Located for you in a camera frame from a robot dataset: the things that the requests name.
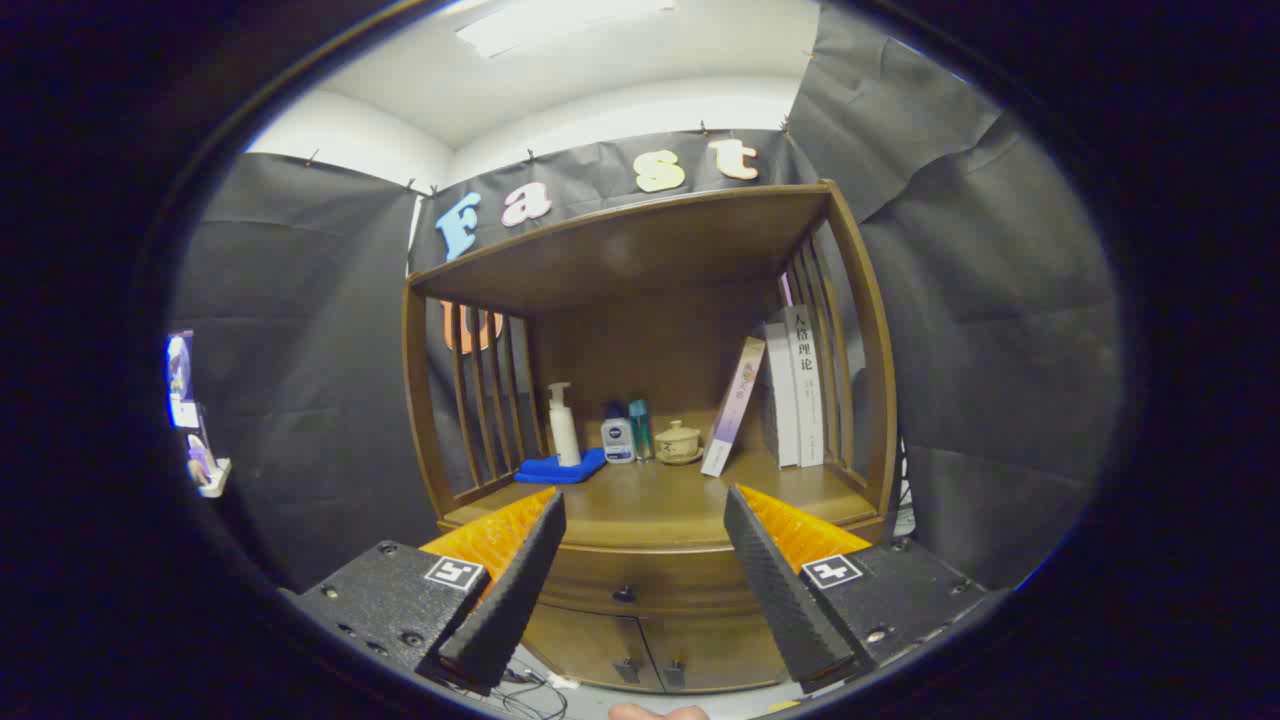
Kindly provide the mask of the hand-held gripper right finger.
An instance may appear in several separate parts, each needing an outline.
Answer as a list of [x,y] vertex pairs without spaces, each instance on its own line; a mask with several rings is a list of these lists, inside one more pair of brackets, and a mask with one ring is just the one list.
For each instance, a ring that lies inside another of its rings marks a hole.
[[991,592],[910,539],[869,542],[732,484],[724,529],[805,692],[900,664],[991,610]]

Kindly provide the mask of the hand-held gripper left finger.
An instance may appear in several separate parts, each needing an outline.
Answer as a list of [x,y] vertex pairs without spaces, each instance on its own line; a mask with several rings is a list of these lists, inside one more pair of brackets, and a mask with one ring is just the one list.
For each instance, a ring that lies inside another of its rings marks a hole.
[[567,527],[543,489],[413,547],[384,539],[291,605],[357,653],[488,694],[524,638]]

